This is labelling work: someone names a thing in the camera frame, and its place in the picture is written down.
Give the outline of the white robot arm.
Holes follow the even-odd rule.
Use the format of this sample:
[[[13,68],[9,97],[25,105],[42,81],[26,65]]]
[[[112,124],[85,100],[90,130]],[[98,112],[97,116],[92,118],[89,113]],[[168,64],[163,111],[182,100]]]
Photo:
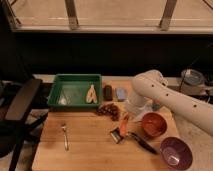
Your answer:
[[[213,105],[174,91],[166,83],[158,70],[137,74],[132,78],[132,90],[125,101],[125,108],[141,114],[148,100],[152,99],[213,136]]]

